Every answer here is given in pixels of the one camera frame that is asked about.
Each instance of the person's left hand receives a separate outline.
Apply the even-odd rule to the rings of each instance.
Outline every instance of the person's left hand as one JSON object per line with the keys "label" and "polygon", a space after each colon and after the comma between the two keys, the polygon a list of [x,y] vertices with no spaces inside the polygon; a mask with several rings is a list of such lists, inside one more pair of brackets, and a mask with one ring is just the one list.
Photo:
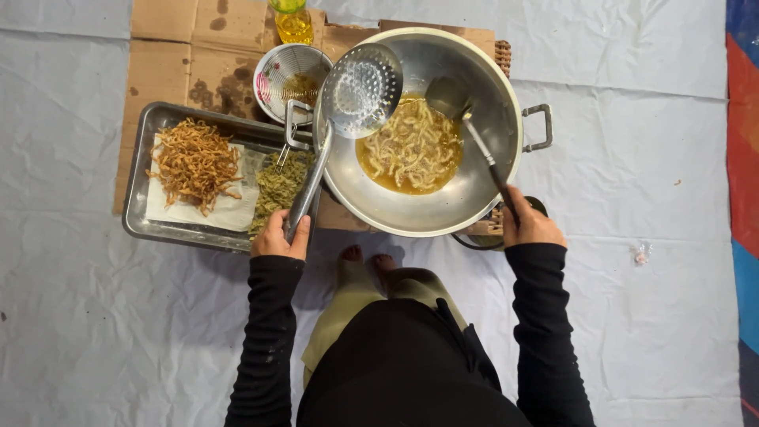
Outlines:
{"label": "person's left hand", "polygon": [[306,247],[308,245],[308,232],[311,225],[311,217],[305,215],[298,223],[298,229],[295,230],[295,238],[292,245],[288,245],[285,240],[285,232],[282,230],[282,223],[287,219],[290,211],[287,209],[277,210],[269,217],[266,222],[266,228],[258,233],[250,247],[250,257],[254,258],[259,255],[281,255],[283,257],[297,258],[306,260]]}

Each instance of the white tarp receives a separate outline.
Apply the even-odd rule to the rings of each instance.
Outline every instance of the white tarp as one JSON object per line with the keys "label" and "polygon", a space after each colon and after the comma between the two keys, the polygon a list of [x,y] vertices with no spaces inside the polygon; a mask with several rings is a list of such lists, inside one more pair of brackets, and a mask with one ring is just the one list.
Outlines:
{"label": "white tarp", "polygon": [[[725,5],[712,0],[311,2],[331,21],[496,29],[555,145],[517,184],[568,235],[573,342],[598,426],[742,425],[726,179]],[[0,2],[0,425],[221,425],[247,259],[135,240],[110,213],[127,0]],[[540,115],[526,142],[543,138]],[[449,237],[320,230],[294,298],[299,356],[353,242],[446,283],[516,396],[513,274]],[[630,248],[653,245],[635,267]]]}

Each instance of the olive green pants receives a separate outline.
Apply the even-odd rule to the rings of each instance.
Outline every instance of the olive green pants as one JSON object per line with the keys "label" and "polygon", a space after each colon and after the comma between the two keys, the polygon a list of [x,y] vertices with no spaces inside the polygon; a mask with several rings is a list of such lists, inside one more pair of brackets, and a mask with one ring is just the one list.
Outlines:
{"label": "olive green pants", "polygon": [[[462,330],[467,327],[446,287],[432,271],[423,268],[399,268],[388,274],[386,286],[388,299],[416,299],[431,308],[437,308],[436,300],[444,298],[458,326]],[[324,313],[319,316],[301,357],[305,364],[303,387],[306,387],[322,356],[337,341],[353,316],[371,302],[382,299],[385,297],[374,286],[363,262],[338,259],[335,295]]]}

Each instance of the black sleeve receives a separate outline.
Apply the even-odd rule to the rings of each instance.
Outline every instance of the black sleeve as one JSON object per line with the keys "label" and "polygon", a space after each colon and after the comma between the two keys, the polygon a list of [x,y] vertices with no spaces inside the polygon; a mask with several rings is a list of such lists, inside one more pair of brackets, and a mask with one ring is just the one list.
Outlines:
{"label": "black sleeve", "polygon": [[505,250],[517,277],[517,406],[534,427],[594,425],[570,341],[572,326],[566,312],[569,293],[562,288],[566,251],[553,243],[515,245]]}
{"label": "black sleeve", "polygon": [[250,260],[250,316],[226,427],[290,425],[290,354],[295,339],[290,300],[305,264],[274,255]]}

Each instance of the cardboard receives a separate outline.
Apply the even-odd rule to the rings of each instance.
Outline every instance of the cardboard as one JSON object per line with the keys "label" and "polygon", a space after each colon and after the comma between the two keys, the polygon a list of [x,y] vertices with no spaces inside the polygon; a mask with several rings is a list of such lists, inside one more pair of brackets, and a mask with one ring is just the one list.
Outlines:
{"label": "cardboard", "polygon": [[[381,31],[431,27],[471,41],[495,59],[492,30],[381,20],[376,28],[329,24],[326,12],[308,9],[312,46],[333,61]],[[152,101],[272,121],[253,94],[253,72],[263,55],[282,44],[274,10],[250,0],[134,0],[124,121],[113,211],[120,214],[129,179],[140,112]],[[322,192],[317,226],[371,230],[366,223]],[[487,234],[487,221],[462,232]]]}

